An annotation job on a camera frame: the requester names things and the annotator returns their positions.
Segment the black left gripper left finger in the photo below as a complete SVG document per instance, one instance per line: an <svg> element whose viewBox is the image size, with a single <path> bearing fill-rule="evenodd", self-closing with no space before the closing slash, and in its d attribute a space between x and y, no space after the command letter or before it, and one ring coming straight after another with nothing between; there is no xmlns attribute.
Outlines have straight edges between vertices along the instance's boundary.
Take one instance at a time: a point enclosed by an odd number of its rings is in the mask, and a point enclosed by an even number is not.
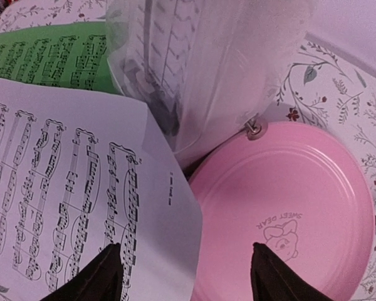
<svg viewBox="0 0 376 301"><path fill-rule="evenodd" d="M119 243L109 244L77 276L42 300L120 300L124 275L120 249Z"/></svg>

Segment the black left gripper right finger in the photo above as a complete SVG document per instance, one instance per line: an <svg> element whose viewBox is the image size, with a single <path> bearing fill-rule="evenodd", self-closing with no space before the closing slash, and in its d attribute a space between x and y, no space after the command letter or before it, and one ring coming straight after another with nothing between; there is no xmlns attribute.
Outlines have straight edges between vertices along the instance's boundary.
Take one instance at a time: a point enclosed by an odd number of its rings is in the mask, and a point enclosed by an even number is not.
<svg viewBox="0 0 376 301"><path fill-rule="evenodd" d="M253 244L250 276L254 300L330 300L263 243Z"/></svg>

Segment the white sheet music page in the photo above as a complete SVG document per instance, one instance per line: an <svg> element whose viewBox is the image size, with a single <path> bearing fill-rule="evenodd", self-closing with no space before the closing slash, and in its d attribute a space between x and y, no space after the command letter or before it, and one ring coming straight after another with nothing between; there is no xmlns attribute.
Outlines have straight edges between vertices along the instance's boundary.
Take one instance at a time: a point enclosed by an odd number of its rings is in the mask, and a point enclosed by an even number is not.
<svg viewBox="0 0 376 301"><path fill-rule="evenodd" d="M199 205L146 104L0 78L0 300L41 300L119 244L121 300L189 300Z"/></svg>

